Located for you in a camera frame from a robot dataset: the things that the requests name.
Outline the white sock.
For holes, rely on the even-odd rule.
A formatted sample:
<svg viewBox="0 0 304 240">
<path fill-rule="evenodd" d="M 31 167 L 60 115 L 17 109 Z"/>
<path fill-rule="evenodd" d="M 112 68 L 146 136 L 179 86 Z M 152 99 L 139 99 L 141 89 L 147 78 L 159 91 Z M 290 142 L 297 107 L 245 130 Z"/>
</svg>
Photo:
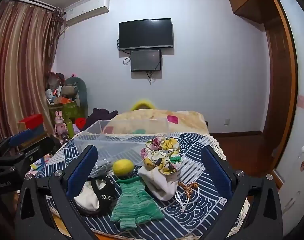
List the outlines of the white sock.
<svg viewBox="0 0 304 240">
<path fill-rule="evenodd" d="M 177 172 L 165 175 L 157 167 L 148 170 L 142 166 L 138 170 L 138 175 L 143 179 L 151 193 L 161 201 L 171 200 L 177 191 Z"/>
</svg>

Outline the black and white fabric pouch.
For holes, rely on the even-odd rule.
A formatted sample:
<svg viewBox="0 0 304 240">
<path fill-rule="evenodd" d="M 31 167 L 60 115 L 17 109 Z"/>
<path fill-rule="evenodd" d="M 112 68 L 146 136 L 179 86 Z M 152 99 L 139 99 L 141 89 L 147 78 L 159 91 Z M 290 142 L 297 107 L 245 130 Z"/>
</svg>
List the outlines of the black and white fabric pouch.
<svg viewBox="0 0 304 240">
<path fill-rule="evenodd" d="M 87 179 L 73 203 L 83 216 L 101 216 L 110 210 L 115 200 L 116 189 L 110 177 L 98 176 Z"/>
</svg>

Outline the large black wall television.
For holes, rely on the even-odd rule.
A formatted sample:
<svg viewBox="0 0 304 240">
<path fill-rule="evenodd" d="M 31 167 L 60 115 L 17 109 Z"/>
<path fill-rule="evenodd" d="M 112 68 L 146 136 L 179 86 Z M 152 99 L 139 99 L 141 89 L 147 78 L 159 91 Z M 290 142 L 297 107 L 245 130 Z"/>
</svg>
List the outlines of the large black wall television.
<svg viewBox="0 0 304 240">
<path fill-rule="evenodd" d="M 172 48 L 171 18 L 145 19 L 119 23 L 118 48 Z"/>
</svg>

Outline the green knitted garment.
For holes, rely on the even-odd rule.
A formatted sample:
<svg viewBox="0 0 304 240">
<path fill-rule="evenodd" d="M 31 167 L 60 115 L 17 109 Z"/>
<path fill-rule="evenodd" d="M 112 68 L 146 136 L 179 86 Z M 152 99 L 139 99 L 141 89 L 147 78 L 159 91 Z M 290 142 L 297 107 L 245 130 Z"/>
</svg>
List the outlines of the green knitted garment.
<svg viewBox="0 0 304 240">
<path fill-rule="evenodd" d="M 121 188 L 121 195 L 112 211 L 110 222 L 118 224 L 122 230 L 127 230 L 164 218 L 163 212 L 145 190 L 141 177 L 117 180 L 117 184 Z"/>
</svg>

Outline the green bottle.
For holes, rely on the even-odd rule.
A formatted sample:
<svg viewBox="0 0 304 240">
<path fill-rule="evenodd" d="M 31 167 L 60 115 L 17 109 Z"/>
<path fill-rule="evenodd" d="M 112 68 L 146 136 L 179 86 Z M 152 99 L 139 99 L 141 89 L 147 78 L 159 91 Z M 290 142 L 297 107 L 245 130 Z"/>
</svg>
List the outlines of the green bottle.
<svg viewBox="0 0 304 240">
<path fill-rule="evenodd" d="M 71 120 L 68 120 L 66 122 L 66 126 L 67 126 L 68 137 L 72 139 L 74 137 L 73 122 Z"/>
</svg>

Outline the red plush item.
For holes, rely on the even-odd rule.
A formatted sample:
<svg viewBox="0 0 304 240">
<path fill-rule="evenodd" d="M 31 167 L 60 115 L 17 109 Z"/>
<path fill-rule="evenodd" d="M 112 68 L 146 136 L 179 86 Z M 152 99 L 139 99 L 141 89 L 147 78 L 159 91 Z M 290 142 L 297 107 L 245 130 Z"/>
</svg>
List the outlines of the red plush item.
<svg viewBox="0 0 304 240">
<path fill-rule="evenodd" d="M 86 118 L 84 118 L 84 117 L 76 118 L 74 123 L 75 123 L 77 129 L 82 131 L 86 124 Z"/>
</svg>

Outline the clear plastic storage bin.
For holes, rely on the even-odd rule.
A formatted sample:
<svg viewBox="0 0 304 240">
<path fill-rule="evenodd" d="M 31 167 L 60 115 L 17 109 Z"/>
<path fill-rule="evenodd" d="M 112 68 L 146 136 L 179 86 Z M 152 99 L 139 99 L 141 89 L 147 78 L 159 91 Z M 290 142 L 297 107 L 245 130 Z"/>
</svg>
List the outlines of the clear plastic storage bin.
<svg viewBox="0 0 304 240">
<path fill-rule="evenodd" d="M 98 152 L 98 161 L 113 163 L 119 159 L 129 159 L 136 165 L 142 165 L 140 151 L 145 143 L 156 137 L 167 137 L 169 134 L 110 134 L 103 131 L 108 121 L 97 121 L 74 138 L 78 153 L 86 146 L 95 146 Z"/>
</svg>

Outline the white air conditioner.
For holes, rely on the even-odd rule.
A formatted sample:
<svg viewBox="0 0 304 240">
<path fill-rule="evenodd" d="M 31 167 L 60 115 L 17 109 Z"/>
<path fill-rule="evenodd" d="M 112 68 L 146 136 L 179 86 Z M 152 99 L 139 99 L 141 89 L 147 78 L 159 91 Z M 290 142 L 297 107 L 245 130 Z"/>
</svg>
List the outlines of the white air conditioner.
<svg viewBox="0 0 304 240">
<path fill-rule="evenodd" d="M 109 12 L 110 0 L 90 0 L 66 11 L 66 24 L 75 25 Z"/>
</svg>

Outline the wooden wardrobe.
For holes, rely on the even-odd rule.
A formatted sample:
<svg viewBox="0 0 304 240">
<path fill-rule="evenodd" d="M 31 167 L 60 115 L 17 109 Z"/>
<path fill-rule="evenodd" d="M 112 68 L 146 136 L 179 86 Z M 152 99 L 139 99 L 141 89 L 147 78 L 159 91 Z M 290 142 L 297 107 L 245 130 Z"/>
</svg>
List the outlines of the wooden wardrobe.
<svg viewBox="0 0 304 240">
<path fill-rule="evenodd" d="M 229 0 L 237 16 L 264 26 L 269 51 L 269 102 L 263 136 L 273 161 L 269 172 L 278 187 L 283 179 L 276 168 L 292 130 L 298 97 L 298 66 L 292 31 L 279 0 Z"/>
</svg>

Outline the beige fluffy patchwork blanket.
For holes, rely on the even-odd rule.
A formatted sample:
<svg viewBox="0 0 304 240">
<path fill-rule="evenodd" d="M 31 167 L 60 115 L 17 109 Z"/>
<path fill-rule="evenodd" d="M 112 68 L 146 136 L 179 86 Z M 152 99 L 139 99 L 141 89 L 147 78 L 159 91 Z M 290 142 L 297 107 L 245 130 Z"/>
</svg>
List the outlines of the beige fluffy patchwork blanket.
<svg viewBox="0 0 304 240">
<path fill-rule="evenodd" d="M 106 125 L 103 131 L 110 134 L 209 134 L 204 116 L 195 111 L 139 109 L 119 114 Z"/>
</svg>

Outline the floral fabric scrunchie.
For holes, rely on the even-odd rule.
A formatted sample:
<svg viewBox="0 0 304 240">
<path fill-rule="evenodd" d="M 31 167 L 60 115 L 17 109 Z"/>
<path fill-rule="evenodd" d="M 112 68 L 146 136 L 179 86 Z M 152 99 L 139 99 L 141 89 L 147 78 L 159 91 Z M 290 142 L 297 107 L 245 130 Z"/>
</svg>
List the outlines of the floral fabric scrunchie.
<svg viewBox="0 0 304 240">
<path fill-rule="evenodd" d="M 140 154 L 146 169 L 158 168 L 164 175 L 176 173 L 182 163 L 180 146 L 175 138 L 157 136 L 145 143 Z"/>
</svg>

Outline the blue patterned tablecloth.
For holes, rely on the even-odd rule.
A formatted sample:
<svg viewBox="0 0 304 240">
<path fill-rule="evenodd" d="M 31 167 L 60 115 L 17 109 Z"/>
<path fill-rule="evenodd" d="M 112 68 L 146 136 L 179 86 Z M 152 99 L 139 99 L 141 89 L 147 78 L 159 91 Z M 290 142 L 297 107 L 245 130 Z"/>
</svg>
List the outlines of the blue patterned tablecloth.
<svg viewBox="0 0 304 240">
<path fill-rule="evenodd" d="M 198 189 L 193 191 L 191 202 L 185 211 L 181 211 L 179 202 L 172 198 L 168 201 L 156 200 L 157 206 L 164 214 L 161 220 L 153 220 L 138 225 L 132 230 L 120 230 L 110 222 L 111 213 L 104 216 L 85 216 L 85 223 L 94 233 L 115 236 L 119 239 L 199 239 L 214 223 L 224 206 L 226 198 L 219 195 L 208 171 L 201 163 L 201 150 L 211 146 L 221 159 L 226 159 L 219 143 L 210 135 L 197 133 L 170 133 L 180 146 L 182 158 L 179 181 L 184 184 L 196 182 Z M 47 177 L 54 171 L 65 168 L 78 153 L 74 139 L 59 150 L 37 173 L 38 178 Z M 140 165 L 136 165 L 130 177 L 138 175 Z"/>
</svg>

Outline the yellow felt ball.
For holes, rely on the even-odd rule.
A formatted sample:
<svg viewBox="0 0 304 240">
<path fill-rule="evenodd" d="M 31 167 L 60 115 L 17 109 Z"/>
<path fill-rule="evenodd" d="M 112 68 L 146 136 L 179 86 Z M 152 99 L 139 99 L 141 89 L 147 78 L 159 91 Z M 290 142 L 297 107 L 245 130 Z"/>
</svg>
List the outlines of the yellow felt ball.
<svg viewBox="0 0 304 240">
<path fill-rule="evenodd" d="M 120 159 L 113 163 L 112 170 L 118 177 L 127 176 L 134 170 L 134 164 L 129 159 Z"/>
</svg>

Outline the pink rabbit plush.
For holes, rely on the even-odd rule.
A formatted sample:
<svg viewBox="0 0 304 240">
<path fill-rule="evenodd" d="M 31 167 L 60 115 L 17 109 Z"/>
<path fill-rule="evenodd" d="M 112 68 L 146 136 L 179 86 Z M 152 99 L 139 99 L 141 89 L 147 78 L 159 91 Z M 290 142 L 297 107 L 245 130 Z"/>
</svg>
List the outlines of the pink rabbit plush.
<svg viewBox="0 0 304 240">
<path fill-rule="evenodd" d="M 68 141 L 68 130 L 67 130 L 67 125 L 64 122 L 62 111 L 55 112 L 54 121 L 55 121 L 55 126 L 54 126 L 55 135 L 63 143 L 67 142 Z"/>
</svg>

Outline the red box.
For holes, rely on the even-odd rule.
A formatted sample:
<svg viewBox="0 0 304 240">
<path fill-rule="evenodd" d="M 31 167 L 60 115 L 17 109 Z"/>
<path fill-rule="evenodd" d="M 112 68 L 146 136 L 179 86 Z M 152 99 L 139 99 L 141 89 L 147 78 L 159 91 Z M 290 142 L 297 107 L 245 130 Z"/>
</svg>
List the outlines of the red box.
<svg viewBox="0 0 304 240">
<path fill-rule="evenodd" d="M 18 121 L 17 123 L 18 130 L 20 132 L 27 129 L 35 129 L 42 124 L 43 124 L 43 116 L 41 114 L 30 115 Z"/>
</svg>

